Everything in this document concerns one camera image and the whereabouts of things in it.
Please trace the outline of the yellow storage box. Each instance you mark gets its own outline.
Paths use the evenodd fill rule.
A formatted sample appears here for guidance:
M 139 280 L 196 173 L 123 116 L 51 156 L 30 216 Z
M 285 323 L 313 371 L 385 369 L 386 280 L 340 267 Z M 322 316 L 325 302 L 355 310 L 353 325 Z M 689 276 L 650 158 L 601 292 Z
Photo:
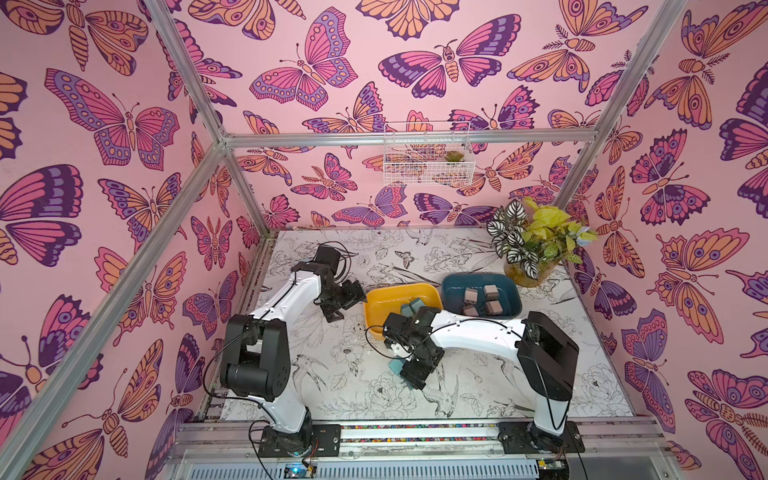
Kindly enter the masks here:
M 382 327 L 390 313 L 400 313 L 401 306 L 420 299 L 428 307 L 442 308 L 438 290 L 428 283 L 412 283 L 371 290 L 364 304 L 364 318 L 369 333 L 379 341 L 384 340 Z

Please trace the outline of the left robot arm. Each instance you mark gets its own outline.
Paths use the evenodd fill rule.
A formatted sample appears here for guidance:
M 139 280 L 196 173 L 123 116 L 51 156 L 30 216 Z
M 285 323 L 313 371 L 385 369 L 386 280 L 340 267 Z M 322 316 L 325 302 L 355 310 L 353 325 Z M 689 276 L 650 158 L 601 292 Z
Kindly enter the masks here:
M 357 280 L 347 278 L 352 255 L 339 242 L 318 245 L 315 254 L 290 270 L 287 282 L 255 311 L 227 323 L 220 351 L 219 383 L 237 399 L 255 403 L 271 428 L 297 434 L 311 427 L 311 414 L 291 379 L 288 323 L 313 308 L 328 323 L 364 302 Z

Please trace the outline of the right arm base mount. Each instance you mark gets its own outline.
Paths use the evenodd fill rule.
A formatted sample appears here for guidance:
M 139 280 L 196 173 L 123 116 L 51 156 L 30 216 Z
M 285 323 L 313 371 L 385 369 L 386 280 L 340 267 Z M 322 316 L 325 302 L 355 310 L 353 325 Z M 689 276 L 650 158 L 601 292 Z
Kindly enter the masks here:
M 497 439 L 505 454 L 585 452 L 582 437 L 573 421 L 566 422 L 559 436 L 538 429 L 532 421 L 503 421 L 498 424 Z

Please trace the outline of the teal storage box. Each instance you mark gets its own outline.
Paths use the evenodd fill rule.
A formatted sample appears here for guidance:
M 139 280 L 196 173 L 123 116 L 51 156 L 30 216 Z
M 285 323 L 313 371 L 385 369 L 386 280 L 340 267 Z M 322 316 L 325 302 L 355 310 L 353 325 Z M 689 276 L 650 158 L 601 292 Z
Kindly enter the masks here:
M 441 295 L 443 306 L 445 310 L 452 313 L 462 314 L 462 309 L 465 305 L 463 303 L 464 290 L 466 288 L 474 288 L 479 293 L 478 302 L 475 306 L 479 312 L 479 316 L 487 315 L 484 309 L 483 287 L 487 284 L 495 284 L 499 289 L 498 301 L 503 306 L 503 313 L 498 317 L 500 319 L 511 319 L 519 315 L 522 308 L 522 301 L 517 289 L 516 284 L 508 277 L 501 274 L 491 273 L 457 273 L 446 276 L 441 283 Z

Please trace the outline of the teal plug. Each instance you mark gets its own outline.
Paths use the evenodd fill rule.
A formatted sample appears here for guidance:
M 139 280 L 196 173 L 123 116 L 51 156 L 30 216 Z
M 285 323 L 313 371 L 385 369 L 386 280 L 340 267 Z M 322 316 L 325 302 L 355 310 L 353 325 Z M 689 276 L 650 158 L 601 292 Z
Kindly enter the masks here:
M 412 318 L 418 310 L 414 310 L 410 304 L 403 304 L 400 307 L 400 314 L 404 317 Z
M 404 364 L 405 364 L 405 361 L 402 359 L 393 359 L 389 362 L 389 368 L 394 375 L 400 376 Z
M 416 299 L 410 301 L 407 304 L 407 306 L 408 306 L 408 308 L 411 310 L 411 312 L 413 314 L 417 314 L 422 307 L 426 306 L 426 304 L 423 302 L 423 300 L 421 298 L 416 298 Z

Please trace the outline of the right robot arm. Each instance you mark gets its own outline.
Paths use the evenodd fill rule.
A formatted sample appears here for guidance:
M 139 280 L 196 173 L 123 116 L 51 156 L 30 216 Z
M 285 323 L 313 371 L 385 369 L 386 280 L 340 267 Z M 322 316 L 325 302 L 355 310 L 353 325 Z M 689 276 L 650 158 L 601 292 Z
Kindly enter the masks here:
M 412 317 L 391 313 L 382 326 L 399 376 L 422 390 L 445 353 L 463 349 L 515 360 L 536 394 L 533 431 L 563 435 L 573 398 L 579 347 L 545 314 L 523 319 L 468 317 L 422 307 Z

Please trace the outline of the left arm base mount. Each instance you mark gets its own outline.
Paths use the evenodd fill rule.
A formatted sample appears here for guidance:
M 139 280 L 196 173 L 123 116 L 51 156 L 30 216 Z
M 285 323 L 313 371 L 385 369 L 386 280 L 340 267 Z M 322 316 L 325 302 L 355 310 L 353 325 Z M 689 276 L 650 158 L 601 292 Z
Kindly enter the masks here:
M 263 458 L 337 457 L 341 447 L 339 424 L 312 425 L 298 433 L 282 433 L 266 427 L 258 445 Z

